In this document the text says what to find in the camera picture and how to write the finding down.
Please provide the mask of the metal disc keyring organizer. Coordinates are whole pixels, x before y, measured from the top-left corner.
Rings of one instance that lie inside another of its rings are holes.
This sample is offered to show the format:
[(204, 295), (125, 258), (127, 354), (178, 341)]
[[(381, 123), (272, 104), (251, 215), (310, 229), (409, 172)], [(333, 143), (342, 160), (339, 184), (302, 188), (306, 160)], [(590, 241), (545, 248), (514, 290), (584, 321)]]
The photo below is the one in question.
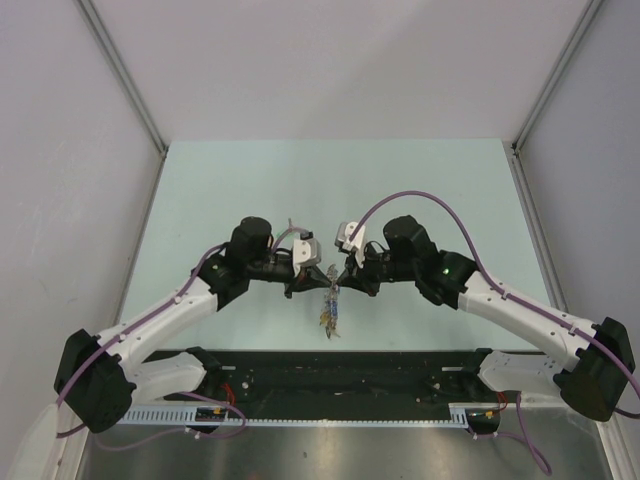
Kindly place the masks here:
[(337, 333), (338, 298), (340, 286), (338, 285), (339, 272), (335, 264), (331, 264), (326, 272), (330, 286), (324, 296), (323, 309), (320, 315), (320, 325), (324, 327), (328, 339), (339, 336)]

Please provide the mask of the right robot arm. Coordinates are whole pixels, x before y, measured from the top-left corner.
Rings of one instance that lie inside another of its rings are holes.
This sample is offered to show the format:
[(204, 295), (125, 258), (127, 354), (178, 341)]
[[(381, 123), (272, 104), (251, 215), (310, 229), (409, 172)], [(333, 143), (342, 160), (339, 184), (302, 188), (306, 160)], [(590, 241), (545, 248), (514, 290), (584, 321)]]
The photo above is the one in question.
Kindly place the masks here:
[(635, 369), (621, 322), (595, 323), (522, 295), (489, 278), (476, 261), (439, 249), (410, 215), (389, 221), (383, 234), (388, 247), (376, 251), (363, 226), (340, 225), (335, 244), (347, 255), (340, 286), (375, 296), (384, 283), (410, 282), (432, 304), (482, 317), (542, 352), (534, 358), (482, 351), (478, 365), (461, 376), (469, 399), (484, 401), (495, 391), (538, 393), (561, 398), (591, 420), (610, 420)]

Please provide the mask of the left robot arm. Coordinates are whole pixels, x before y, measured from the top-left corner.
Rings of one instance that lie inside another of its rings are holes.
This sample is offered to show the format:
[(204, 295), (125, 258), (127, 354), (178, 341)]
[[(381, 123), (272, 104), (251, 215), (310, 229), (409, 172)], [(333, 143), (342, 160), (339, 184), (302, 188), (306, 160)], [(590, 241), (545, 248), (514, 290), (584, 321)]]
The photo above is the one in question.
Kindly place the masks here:
[(221, 387), (220, 367), (204, 349), (191, 347), (164, 360), (150, 356), (245, 294), (253, 281), (279, 283), (286, 297), (329, 287), (318, 266), (320, 243), (308, 230), (295, 231), (299, 236), (292, 248), (282, 251), (267, 220), (246, 217), (165, 299), (98, 334), (75, 332), (65, 343), (54, 381), (56, 406), (69, 407), (81, 426), (101, 433), (136, 404), (173, 394), (214, 397)]

